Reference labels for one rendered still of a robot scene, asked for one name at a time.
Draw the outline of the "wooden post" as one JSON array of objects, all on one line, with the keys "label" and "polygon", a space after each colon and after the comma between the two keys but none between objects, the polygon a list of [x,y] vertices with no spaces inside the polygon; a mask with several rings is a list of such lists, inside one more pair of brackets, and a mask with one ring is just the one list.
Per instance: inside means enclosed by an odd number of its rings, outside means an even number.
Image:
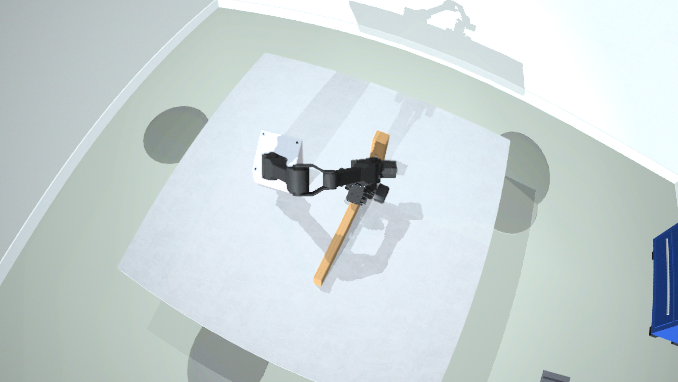
[{"label": "wooden post", "polygon": [[389,143],[390,135],[386,134],[384,132],[378,131],[375,133],[372,143],[371,143],[371,153],[370,157],[377,157],[381,158],[381,160],[385,159],[388,143]]}]

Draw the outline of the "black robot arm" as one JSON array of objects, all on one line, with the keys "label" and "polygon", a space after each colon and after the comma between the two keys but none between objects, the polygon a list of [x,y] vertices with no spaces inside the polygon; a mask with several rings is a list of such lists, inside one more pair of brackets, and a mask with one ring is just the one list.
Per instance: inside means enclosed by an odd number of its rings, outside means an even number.
[{"label": "black robot arm", "polygon": [[[351,168],[323,170],[314,164],[286,165],[287,158],[269,151],[262,154],[262,178],[281,180],[287,190],[296,197],[315,196],[324,190],[335,190],[339,186],[349,185],[346,200],[356,205],[366,204],[367,186],[381,183],[381,178],[396,178],[397,162],[367,157],[351,160]],[[323,186],[309,192],[309,167],[323,173]],[[358,185],[357,183],[362,183]]]}]

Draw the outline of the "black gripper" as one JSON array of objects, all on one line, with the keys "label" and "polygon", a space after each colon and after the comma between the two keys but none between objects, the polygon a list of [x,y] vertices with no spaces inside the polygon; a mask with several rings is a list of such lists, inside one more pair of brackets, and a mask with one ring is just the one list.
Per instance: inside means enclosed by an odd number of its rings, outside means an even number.
[{"label": "black gripper", "polygon": [[[350,184],[348,184],[348,185],[345,186],[345,189],[348,190],[348,191],[349,191],[349,185],[350,185]],[[373,196],[374,196],[373,199],[374,199],[375,201],[377,201],[377,202],[379,202],[379,203],[381,203],[381,204],[384,203],[385,198],[386,198],[386,196],[387,196],[387,194],[388,194],[388,192],[389,192],[389,187],[388,187],[388,186],[386,186],[386,185],[384,185],[384,184],[382,184],[382,183],[380,183],[379,186],[378,186],[378,184],[374,184],[374,185],[365,185],[365,186],[367,186],[367,191],[366,191],[367,194],[366,194],[366,195],[369,196],[368,199],[372,199]],[[378,187],[377,187],[377,186],[378,186]],[[375,194],[375,195],[374,195],[374,194]]]}]

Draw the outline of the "light wooden board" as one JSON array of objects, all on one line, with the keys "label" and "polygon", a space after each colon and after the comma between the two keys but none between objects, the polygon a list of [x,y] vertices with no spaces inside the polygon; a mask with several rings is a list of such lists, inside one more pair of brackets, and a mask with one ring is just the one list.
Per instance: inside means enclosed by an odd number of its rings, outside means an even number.
[{"label": "light wooden board", "polygon": [[340,247],[341,247],[341,245],[344,241],[345,236],[347,235],[347,233],[348,233],[348,231],[349,231],[349,229],[352,225],[352,222],[353,222],[353,220],[354,220],[354,218],[355,218],[355,216],[356,216],[356,214],[359,210],[359,207],[360,207],[359,204],[356,205],[356,204],[350,202],[350,204],[349,204],[349,206],[348,206],[348,208],[347,208],[347,210],[344,214],[344,217],[343,217],[335,235],[333,236],[325,255],[323,256],[323,258],[321,260],[321,264],[318,267],[318,269],[315,273],[315,276],[313,277],[313,284],[317,284],[319,286],[323,285],[323,282],[326,278],[326,275],[327,275],[335,257],[337,256],[337,253],[338,253],[338,251],[339,251],[339,249],[340,249]]}]

